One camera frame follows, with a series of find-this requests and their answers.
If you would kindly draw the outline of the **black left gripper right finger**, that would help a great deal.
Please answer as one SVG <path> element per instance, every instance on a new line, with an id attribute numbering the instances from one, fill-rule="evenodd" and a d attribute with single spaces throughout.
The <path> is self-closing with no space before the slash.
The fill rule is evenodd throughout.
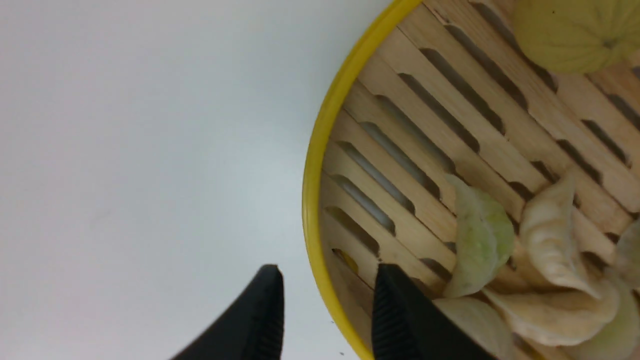
<path id="1" fill-rule="evenodd" d="M 456 326 L 397 265 L 375 278 L 371 323 L 375 360 L 493 360 Z"/>

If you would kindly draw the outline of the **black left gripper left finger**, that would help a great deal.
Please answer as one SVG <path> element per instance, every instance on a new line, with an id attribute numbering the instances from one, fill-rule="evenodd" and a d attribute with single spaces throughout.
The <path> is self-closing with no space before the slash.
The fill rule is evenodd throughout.
<path id="1" fill-rule="evenodd" d="M 285 325 L 285 291 L 276 264 L 258 269 L 251 282 L 175 360 L 279 360 Z"/>

